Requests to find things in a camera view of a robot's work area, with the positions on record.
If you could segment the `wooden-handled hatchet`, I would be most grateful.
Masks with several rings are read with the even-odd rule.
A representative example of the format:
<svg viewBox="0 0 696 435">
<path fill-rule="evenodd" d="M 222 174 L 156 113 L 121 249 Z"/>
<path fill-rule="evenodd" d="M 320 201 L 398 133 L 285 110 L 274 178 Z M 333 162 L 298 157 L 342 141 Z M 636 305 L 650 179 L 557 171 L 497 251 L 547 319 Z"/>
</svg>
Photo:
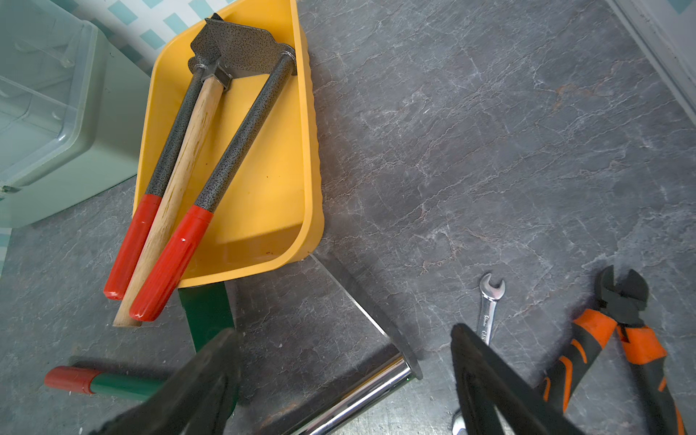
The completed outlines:
<svg viewBox="0 0 696 435">
<path fill-rule="evenodd" d="M 114 327 L 141 325 L 141 321 L 130 317 L 130 309 L 170 239 L 192 170 L 223 92 L 224 85 L 216 76 L 211 75 L 203 82 L 162 203 L 159 205 L 138 264 L 112 323 Z"/>
</svg>

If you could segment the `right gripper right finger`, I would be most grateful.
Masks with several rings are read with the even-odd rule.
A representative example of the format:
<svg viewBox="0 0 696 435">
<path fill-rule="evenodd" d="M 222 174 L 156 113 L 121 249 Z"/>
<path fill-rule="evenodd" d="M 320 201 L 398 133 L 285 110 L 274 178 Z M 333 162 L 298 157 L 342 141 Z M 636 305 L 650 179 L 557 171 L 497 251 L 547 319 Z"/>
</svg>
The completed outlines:
<svg viewBox="0 0 696 435">
<path fill-rule="evenodd" d="M 451 330 L 460 410 L 469 434 L 579 434 L 465 324 Z"/>
</svg>

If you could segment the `red-handled small hoe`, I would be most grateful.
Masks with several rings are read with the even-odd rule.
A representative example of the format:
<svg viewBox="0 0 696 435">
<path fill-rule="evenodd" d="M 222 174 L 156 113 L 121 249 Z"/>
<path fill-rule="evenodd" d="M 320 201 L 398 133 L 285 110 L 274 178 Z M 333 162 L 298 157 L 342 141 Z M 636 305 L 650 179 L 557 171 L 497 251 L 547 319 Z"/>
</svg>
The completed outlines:
<svg viewBox="0 0 696 435">
<path fill-rule="evenodd" d="M 191 58 L 192 78 L 157 165 L 150 177 L 145 195 L 133 214 L 132 222 L 106 282 L 103 293 L 108 299 L 121 300 L 125 297 L 127 287 L 179 157 L 190 118 L 204 83 L 204 72 L 206 72 L 208 65 L 218 57 L 212 43 L 207 41 L 209 32 L 210 27 L 204 25 L 190 44 L 190 48 L 194 52 L 194 56 Z"/>
</svg>

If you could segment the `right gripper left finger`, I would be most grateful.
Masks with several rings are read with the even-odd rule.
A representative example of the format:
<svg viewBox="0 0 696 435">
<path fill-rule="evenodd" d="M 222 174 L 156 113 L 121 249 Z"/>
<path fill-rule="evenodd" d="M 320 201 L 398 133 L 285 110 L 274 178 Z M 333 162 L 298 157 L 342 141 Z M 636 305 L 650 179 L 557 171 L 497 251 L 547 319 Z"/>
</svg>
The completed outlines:
<svg viewBox="0 0 696 435">
<path fill-rule="evenodd" d="M 96 434 L 221 434 L 237 404 L 241 334 L 226 328 L 146 402 Z"/>
</svg>

